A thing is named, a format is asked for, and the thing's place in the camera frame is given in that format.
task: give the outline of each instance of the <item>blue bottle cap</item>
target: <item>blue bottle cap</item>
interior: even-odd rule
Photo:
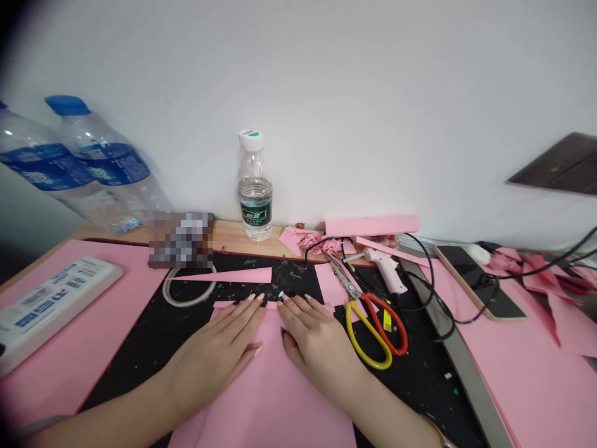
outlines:
[[[88,115],[91,111],[85,102],[76,96],[54,95],[45,98],[46,104],[52,108],[56,115]]]

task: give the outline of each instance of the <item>scissors handle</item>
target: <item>scissors handle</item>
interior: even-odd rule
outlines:
[[[353,321],[351,320],[351,309],[354,310],[354,312],[359,317],[361,322],[365,324],[365,326],[371,332],[371,334],[373,334],[373,336],[375,337],[377,342],[379,342],[379,344],[381,345],[381,348],[383,348],[384,353],[386,354],[385,361],[378,362],[378,361],[375,361],[374,359],[369,358],[365,354],[363,349],[359,346],[359,343],[357,342],[356,337],[354,336],[354,332],[353,332]],[[368,365],[370,365],[371,367],[373,367],[377,370],[386,370],[392,365],[392,352],[390,352],[390,348],[387,346],[387,344],[384,342],[384,340],[381,338],[381,336],[375,330],[375,328],[373,328],[373,325],[371,325],[369,323],[369,321],[363,315],[363,313],[361,313],[359,311],[359,309],[356,307],[355,301],[350,301],[349,303],[346,304],[346,329],[348,330],[348,338],[350,339],[350,342],[353,344],[354,350],[361,357],[361,359],[363,361],[365,361]]]
[[[392,309],[392,307],[390,305],[385,303],[383,300],[378,299],[376,296],[374,296],[373,294],[371,294],[369,292],[366,292],[365,294],[363,294],[362,299],[367,304],[367,308],[369,308],[369,314],[371,315],[371,318],[373,319],[373,322],[375,323],[375,326],[377,327],[377,331],[383,338],[384,342],[387,344],[388,348],[390,349],[390,352],[392,352],[392,354],[396,355],[396,356],[403,356],[406,353],[406,351],[409,349],[409,338],[406,334],[406,328],[404,328],[404,324],[400,320],[400,317],[398,317],[398,315],[396,314],[396,312]],[[384,327],[381,324],[381,322],[379,321],[377,314],[375,313],[375,308],[373,307],[372,302],[375,302],[376,305],[378,305],[380,308],[383,308],[384,310],[386,310],[390,314],[390,316],[392,317],[394,322],[396,323],[396,327],[398,327],[398,331],[400,333],[400,348],[399,349],[396,349],[394,347],[394,345],[388,339],[386,332],[384,331]]]

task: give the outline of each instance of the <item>bottle cap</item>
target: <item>bottle cap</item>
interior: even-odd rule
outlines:
[[[56,115],[88,115],[91,111],[85,102],[76,96],[54,95],[45,98],[46,104],[52,108]]]
[[[245,129],[238,133],[238,140],[241,146],[247,151],[259,151],[263,149],[263,136],[254,129]]]

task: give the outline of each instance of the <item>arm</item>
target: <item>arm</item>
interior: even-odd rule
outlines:
[[[440,448],[440,433],[363,366],[342,325],[318,301],[306,297],[284,296],[278,305],[290,333],[284,335],[286,352],[311,384],[376,448]]]
[[[136,389],[34,434],[33,448],[145,448],[205,409],[257,356],[263,294],[223,309]]]

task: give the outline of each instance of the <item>wooden desk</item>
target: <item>wooden desk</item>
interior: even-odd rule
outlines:
[[[284,227],[274,226],[271,236],[266,241],[257,242],[247,237],[242,223],[215,220],[213,225],[213,249],[241,254],[286,257],[289,259],[304,258],[304,255],[302,257],[296,257],[286,248],[286,246],[278,241],[278,238],[280,238],[283,230]],[[14,283],[18,282],[18,280],[35,269],[38,265],[43,263],[50,255],[66,244],[68,240],[85,240],[87,238],[104,238],[107,240],[120,240],[129,241],[132,243],[148,244],[150,232],[148,227],[143,226],[137,230],[126,233],[125,235],[114,236],[107,231],[93,225],[83,226],[77,229],[77,231],[74,232],[69,238],[57,244],[50,251],[46,252],[40,258],[35,260],[13,278],[5,282],[3,285],[0,285],[0,294],[2,294]],[[323,254],[309,255],[309,260],[326,261],[326,258]],[[356,264],[362,266],[369,265],[369,263],[364,259],[360,259]]]

